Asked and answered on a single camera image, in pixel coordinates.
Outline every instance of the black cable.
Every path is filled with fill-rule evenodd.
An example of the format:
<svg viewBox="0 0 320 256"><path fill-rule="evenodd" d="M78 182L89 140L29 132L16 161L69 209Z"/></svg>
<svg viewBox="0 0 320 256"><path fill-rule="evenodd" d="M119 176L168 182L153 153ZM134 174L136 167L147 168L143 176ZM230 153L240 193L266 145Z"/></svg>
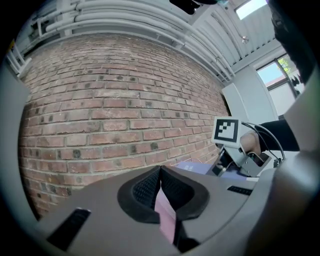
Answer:
<svg viewBox="0 0 320 256"><path fill-rule="evenodd" d="M259 132L255 127L252 127L251 125L249 125L249 124L247 124L247 123L243 123L243 125L246 126L246 127L248 127L248 128L250 128L250 129L252 129L252 130L254 130L254 131L258 134L258 136L261 138L261 140L263 141L263 143L264 143L264 145L265 145L265 148L270 152L270 154L272 154L272 155L275 157L275 159L276 159L277 161L279 161L279 160L278 160L278 157L277 157L274 153L272 153L272 152L270 151L270 149L268 148L268 145L267 145L266 141L264 140L264 138L261 136L260 132Z"/></svg>

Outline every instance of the skylight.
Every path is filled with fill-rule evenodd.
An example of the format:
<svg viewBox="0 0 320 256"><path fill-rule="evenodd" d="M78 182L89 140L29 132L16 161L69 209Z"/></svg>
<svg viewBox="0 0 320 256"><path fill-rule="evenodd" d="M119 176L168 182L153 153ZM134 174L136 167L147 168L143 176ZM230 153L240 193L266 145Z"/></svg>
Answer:
<svg viewBox="0 0 320 256"><path fill-rule="evenodd" d="M249 14L258 10L262 6L267 4L266 0L250 0L249 2L242 5L240 8L236 9L235 12L238 14L240 20L247 17Z"/></svg>

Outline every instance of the brick wall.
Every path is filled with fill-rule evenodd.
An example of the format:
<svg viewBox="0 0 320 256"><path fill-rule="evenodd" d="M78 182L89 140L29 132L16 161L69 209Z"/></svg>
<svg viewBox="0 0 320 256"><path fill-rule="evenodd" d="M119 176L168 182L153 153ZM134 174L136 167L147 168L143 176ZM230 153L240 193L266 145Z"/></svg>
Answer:
<svg viewBox="0 0 320 256"><path fill-rule="evenodd" d="M213 120L227 110L210 74L186 56L100 34L31 57L19 162L41 216L75 190L127 170L215 159Z"/></svg>

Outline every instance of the white cable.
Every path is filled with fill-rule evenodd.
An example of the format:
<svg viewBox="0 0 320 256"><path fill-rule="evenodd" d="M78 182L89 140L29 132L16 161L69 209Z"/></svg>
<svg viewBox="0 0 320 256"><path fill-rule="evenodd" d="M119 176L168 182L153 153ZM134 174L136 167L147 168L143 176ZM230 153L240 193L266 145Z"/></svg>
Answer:
<svg viewBox="0 0 320 256"><path fill-rule="evenodd" d="M259 128L262 129L262 130L265 130L265 131L274 139L274 141L278 144L278 147L279 147L279 149L280 149L280 151L281 151L281 155L282 155L283 160L286 159L285 152L284 152L284 150L283 150L283 148L282 148L279 140L276 138L276 136L274 136L274 135L272 134L271 131L269 131L267 128L264 128L263 126L261 126L261 125L259 125L259 124L255 124L255 123L252 123L252 122L242 122L242 123L243 123L243 124L247 124L247 125L256 126L256 127L259 127Z"/></svg>

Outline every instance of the window pane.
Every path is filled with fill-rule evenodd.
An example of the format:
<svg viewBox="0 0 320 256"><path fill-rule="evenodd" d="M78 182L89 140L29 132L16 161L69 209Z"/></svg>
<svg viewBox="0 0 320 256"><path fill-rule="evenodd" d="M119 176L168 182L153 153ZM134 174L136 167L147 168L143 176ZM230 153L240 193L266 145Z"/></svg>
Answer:
<svg viewBox="0 0 320 256"><path fill-rule="evenodd" d="M305 85L300 82L300 73L296 68L296 65L293 63L293 61L291 61L288 55L280 58L278 61L290 79L293 80L293 85L295 85L295 88L299 91L299 93L302 93L305 89Z"/></svg>
<svg viewBox="0 0 320 256"><path fill-rule="evenodd" d="M281 70L278 68L277 64L274 62L260 69L258 71L258 74L266 87L269 87L275 84L276 82L279 82L282 79L286 78L285 75L282 74Z"/></svg>
<svg viewBox="0 0 320 256"><path fill-rule="evenodd" d="M283 115L295 102L295 96L288 83L285 83L270 91L278 116Z"/></svg>

